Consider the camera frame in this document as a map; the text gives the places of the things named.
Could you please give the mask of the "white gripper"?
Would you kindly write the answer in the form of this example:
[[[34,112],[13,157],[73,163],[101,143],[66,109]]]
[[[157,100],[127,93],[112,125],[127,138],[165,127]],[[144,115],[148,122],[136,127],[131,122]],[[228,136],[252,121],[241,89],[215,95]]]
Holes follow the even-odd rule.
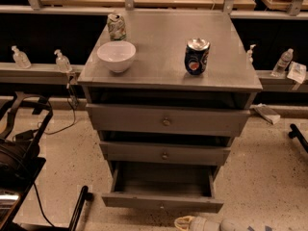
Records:
[[[203,217],[184,216],[174,221],[174,226],[179,231],[219,231],[219,224]]]

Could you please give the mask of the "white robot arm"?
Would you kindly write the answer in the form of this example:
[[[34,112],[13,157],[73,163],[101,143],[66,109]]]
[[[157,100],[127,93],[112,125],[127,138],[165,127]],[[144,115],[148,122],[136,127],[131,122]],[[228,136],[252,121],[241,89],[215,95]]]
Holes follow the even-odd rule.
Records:
[[[174,225],[179,231],[250,231],[229,218],[215,222],[204,217],[184,216],[177,218]]]

